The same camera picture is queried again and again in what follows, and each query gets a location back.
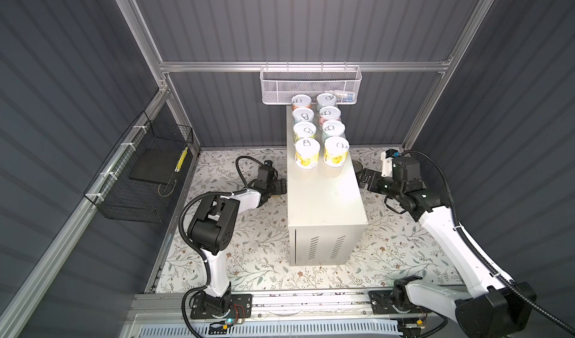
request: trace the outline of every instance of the white wire mesh basket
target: white wire mesh basket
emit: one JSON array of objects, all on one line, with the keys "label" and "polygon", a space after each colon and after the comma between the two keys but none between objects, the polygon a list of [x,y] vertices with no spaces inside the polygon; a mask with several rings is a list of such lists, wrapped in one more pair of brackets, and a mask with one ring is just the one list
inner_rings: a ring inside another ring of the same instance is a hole
[{"label": "white wire mesh basket", "polygon": [[338,104],[357,102],[361,71],[346,64],[281,64],[262,66],[259,73],[264,104],[291,104],[291,98],[305,94],[312,104],[322,93],[331,93]]}]

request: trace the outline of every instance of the robotic arm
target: robotic arm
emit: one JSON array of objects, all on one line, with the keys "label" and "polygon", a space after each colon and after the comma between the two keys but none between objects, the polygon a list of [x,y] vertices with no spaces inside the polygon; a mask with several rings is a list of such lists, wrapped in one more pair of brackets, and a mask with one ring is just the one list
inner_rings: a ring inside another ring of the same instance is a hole
[{"label": "robotic arm", "polygon": [[[236,167],[242,181],[245,181],[237,164],[241,158],[260,162],[248,156],[240,156],[237,159]],[[199,249],[201,252],[200,256],[205,257],[204,264],[209,283],[201,292],[200,301],[206,314],[224,317],[232,306],[231,282],[226,274],[226,256],[223,250],[232,239],[237,215],[248,209],[262,206],[272,195],[285,193],[287,193],[286,179],[278,179],[278,172],[273,167],[273,162],[268,160],[260,165],[257,178],[252,180],[247,187],[232,193],[205,194],[205,197],[201,198],[198,209],[187,228],[186,238],[193,242],[191,247],[195,246],[194,249]],[[180,217],[181,230],[183,229],[183,215]]]},{"label": "robotic arm", "polygon": [[[437,168],[444,181],[447,200],[434,190],[426,189],[420,176],[415,153],[424,156]],[[501,337],[523,330],[531,309],[542,313],[566,331],[573,328],[545,311],[534,302],[535,291],[529,284],[517,284],[503,271],[456,218],[453,198],[441,169],[420,152],[406,151],[402,155],[390,149],[382,153],[382,172],[364,169],[360,186],[397,200],[414,221],[435,238],[455,265],[468,293],[425,283],[421,277],[410,276],[396,280],[391,303],[399,311],[422,306],[456,321],[472,338]]]}]

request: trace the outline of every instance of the gray corrugated wall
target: gray corrugated wall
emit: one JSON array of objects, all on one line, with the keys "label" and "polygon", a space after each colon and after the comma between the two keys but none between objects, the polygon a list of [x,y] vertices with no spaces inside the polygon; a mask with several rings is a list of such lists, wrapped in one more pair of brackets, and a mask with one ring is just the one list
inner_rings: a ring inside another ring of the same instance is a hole
[{"label": "gray corrugated wall", "polygon": [[428,61],[477,0],[137,0],[164,61]]},{"label": "gray corrugated wall", "polygon": [[[485,251],[571,325],[574,10],[575,0],[497,0],[414,145],[445,170]],[[568,335],[532,313],[513,336]]]},{"label": "gray corrugated wall", "polygon": [[[258,74],[176,72],[170,76],[203,147],[286,145],[285,105],[262,104]],[[358,103],[340,105],[349,142],[401,144],[437,76],[434,72],[363,74]]]},{"label": "gray corrugated wall", "polygon": [[[0,0],[0,8],[2,312],[157,86],[114,0]],[[23,335],[68,334],[66,317],[83,312],[76,322],[111,336],[119,326],[110,321],[129,306],[115,294],[145,284],[154,256],[141,255],[161,236],[160,227],[96,217]],[[47,312],[52,319],[40,321]]]},{"label": "gray corrugated wall", "polygon": [[[444,60],[477,2],[136,1],[164,61]],[[358,103],[343,109],[351,144],[403,142],[435,77],[364,73]],[[202,146],[286,144],[283,107],[262,104],[256,74],[172,78]]]}]

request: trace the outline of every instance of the can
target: can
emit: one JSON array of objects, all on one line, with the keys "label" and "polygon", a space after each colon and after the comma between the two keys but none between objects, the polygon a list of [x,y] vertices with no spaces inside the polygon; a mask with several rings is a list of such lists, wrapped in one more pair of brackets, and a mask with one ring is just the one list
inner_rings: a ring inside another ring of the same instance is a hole
[{"label": "can", "polygon": [[329,119],[341,121],[341,110],[335,106],[324,106],[320,110],[320,127]]},{"label": "can", "polygon": [[298,107],[291,112],[291,115],[293,116],[294,125],[301,121],[312,122],[313,120],[313,111],[307,107]]},{"label": "can", "polygon": [[298,122],[293,125],[293,143],[299,141],[299,139],[315,139],[316,138],[316,126],[311,122]]},{"label": "can", "polygon": [[346,126],[335,119],[324,122],[321,131],[321,143],[325,143],[327,138],[332,136],[343,136],[346,132]]},{"label": "can", "polygon": [[338,104],[338,98],[333,94],[319,94],[317,95],[317,105],[316,111],[320,113],[320,110],[326,106],[336,106]]},{"label": "can", "polygon": [[349,153],[349,142],[343,137],[332,136],[326,140],[324,162],[331,167],[340,167],[346,162]]},{"label": "can", "polygon": [[299,139],[296,142],[296,164],[302,169],[317,166],[320,158],[320,143],[314,139]]},{"label": "can", "polygon": [[339,98],[341,103],[344,102],[355,102],[355,93],[351,91],[327,91],[328,94],[335,95],[335,97]]},{"label": "can", "polygon": [[291,98],[291,110],[295,110],[298,107],[312,108],[312,98],[307,95],[295,95]]}]

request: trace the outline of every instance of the floral tablecloth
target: floral tablecloth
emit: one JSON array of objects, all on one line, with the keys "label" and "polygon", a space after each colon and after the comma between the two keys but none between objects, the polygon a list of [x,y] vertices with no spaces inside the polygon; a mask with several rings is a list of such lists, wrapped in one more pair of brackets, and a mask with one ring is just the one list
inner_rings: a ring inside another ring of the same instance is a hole
[{"label": "floral tablecloth", "polygon": [[[379,155],[383,150],[352,148],[350,153],[363,167],[381,169]],[[239,155],[272,160],[279,176],[287,176],[285,149],[202,151],[188,199],[206,191],[239,190],[242,184],[234,165]],[[250,160],[241,161],[240,168],[248,181],[257,173],[256,166]],[[272,197],[262,207],[238,215],[234,236],[226,248],[228,277],[234,291],[390,286],[395,279],[412,274],[436,284],[462,283],[426,230],[408,215],[391,212],[381,195],[366,190],[361,190],[361,195],[369,226],[346,264],[290,267],[288,195]],[[194,208],[187,215],[185,227],[193,212]],[[203,283],[199,256],[176,231],[156,292],[183,292]]]}]

